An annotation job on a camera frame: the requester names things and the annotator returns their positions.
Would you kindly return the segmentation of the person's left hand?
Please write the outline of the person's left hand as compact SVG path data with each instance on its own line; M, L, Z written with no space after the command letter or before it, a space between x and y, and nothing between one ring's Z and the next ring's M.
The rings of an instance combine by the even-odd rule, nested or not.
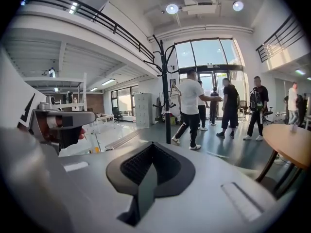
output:
M63 126L62 116L47 116L38 122L42 135L40 142L70 143L72 145L85 137L86 132L82 126L70 129Z

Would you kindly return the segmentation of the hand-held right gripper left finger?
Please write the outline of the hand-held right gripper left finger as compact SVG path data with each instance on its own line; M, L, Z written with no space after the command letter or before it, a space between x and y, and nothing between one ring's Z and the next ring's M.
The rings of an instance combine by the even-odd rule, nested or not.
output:
M153 143L131 151L112 150L101 154L61 158L70 180L90 202L81 212L90 217L83 224L87 233L152 233L140 209L140 187L150 179Z

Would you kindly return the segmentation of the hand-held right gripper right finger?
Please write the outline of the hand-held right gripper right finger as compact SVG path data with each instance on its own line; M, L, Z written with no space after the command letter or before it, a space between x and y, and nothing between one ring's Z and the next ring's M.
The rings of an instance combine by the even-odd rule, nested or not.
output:
M137 225L144 233L262 233L274 197L226 161L165 144L195 167L191 184L178 196L156 199Z

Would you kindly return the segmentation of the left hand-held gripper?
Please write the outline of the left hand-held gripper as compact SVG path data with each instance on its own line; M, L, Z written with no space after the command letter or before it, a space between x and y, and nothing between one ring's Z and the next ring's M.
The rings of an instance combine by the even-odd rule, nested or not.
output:
M27 84L18 74L4 48L0 49L0 127L20 129L32 135L45 145L52 146L56 152L71 146L70 143L40 142L39 120L47 116L62 116L63 126L75 128L93 123L93 112L60 111L53 97L46 96Z

